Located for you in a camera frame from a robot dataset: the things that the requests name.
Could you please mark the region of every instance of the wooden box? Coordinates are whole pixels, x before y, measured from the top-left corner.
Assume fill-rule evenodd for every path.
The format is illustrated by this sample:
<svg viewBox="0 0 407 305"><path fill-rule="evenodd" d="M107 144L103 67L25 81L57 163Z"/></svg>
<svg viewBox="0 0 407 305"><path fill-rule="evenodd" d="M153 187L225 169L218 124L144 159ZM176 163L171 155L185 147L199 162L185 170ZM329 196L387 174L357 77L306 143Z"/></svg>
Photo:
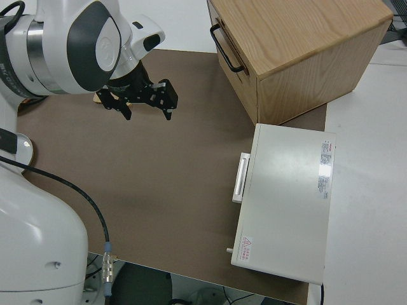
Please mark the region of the wooden box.
<svg viewBox="0 0 407 305"><path fill-rule="evenodd" d="M381 0L208 0L219 62L253 123L351 92L385 34Z"/></svg>

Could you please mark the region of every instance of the caution triangle sticker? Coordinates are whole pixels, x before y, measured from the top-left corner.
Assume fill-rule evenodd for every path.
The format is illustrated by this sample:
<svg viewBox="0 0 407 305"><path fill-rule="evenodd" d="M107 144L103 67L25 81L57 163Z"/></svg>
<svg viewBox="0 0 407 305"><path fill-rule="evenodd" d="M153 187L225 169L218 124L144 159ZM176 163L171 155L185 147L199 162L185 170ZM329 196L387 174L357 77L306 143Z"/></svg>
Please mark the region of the caution triangle sticker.
<svg viewBox="0 0 407 305"><path fill-rule="evenodd" d="M245 238L243 239L243 247L247 247L247 246L249 246L249 245L251 245L251 244L252 244L251 241L248 240L247 237L245 237Z"/></svg>

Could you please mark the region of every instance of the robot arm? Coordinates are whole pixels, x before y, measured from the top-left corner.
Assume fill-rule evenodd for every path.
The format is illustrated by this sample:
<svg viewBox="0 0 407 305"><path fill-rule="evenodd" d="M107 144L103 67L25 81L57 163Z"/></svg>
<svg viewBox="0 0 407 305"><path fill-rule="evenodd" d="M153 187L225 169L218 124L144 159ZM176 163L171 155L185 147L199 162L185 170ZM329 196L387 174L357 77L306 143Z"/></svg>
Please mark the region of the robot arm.
<svg viewBox="0 0 407 305"><path fill-rule="evenodd" d="M171 83L165 79L154 85L140 61L164 39L148 17L139 15L129 24L117 0L39 0L36 15L21 16L6 35L9 58L4 61L10 63L7 73L15 75L18 90L3 82L17 95L26 92L23 97L105 88L99 92L105 108L122 111L127 119L126 102L146 102L170 119L177 106Z"/></svg>
<svg viewBox="0 0 407 305"><path fill-rule="evenodd" d="M15 16L5 16L16 7ZM106 108L126 118L126 101L159 107L170 118L177 106L174 89L165 79L153 84L141 63L165 38L150 19L140 15L129 24L117 0L38 0L35 16L23 11L17 1L0 12L2 158L15 159L17 107L24 98L98 92ZM0 304L79 304L88 250L82 221L14 166L0 162L0 181L0 247L7 260Z"/></svg>

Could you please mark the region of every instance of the warning label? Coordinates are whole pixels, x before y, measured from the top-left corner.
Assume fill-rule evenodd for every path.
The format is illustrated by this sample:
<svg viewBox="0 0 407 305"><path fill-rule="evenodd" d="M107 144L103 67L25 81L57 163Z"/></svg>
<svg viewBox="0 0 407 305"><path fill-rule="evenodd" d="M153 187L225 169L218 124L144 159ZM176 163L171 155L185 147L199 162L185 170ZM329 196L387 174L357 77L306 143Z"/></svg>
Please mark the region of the warning label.
<svg viewBox="0 0 407 305"><path fill-rule="evenodd" d="M318 194L320 198L328 199L329 185L332 171L332 143L325 141L321 147L321 159L319 162Z"/></svg>
<svg viewBox="0 0 407 305"><path fill-rule="evenodd" d="M239 260L248 262L250 259L250 252L252 249L252 244L253 244L253 238L252 237L247 237L243 236L242 238L242 244L240 247L240 255L239 255Z"/></svg>

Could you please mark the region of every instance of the black metal handle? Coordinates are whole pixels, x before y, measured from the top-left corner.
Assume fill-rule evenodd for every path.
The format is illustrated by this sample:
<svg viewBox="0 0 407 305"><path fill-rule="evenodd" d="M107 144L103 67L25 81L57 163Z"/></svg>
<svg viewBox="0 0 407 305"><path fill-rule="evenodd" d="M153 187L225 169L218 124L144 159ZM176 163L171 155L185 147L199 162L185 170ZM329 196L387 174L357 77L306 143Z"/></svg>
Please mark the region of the black metal handle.
<svg viewBox="0 0 407 305"><path fill-rule="evenodd" d="M243 71L243 70L244 70L244 66L243 66L243 65L241 65L240 67L234 67L234 66L232 65L232 63L230 62L229 57L226 55L226 53L224 52L224 50L223 50L221 44L220 44L219 41L217 40L217 38L216 38L214 32L215 32L216 30L220 29L220 28L221 28L221 26L220 26L219 24L214 24L214 25L210 28L210 35L212 36L212 39L215 41L215 44L216 44L217 48L219 49L219 52L221 52L221 54L222 54L222 56L223 56L225 62L228 64L229 69L230 69L232 72L235 72L235 73L240 72L240 71Z"/></svg>

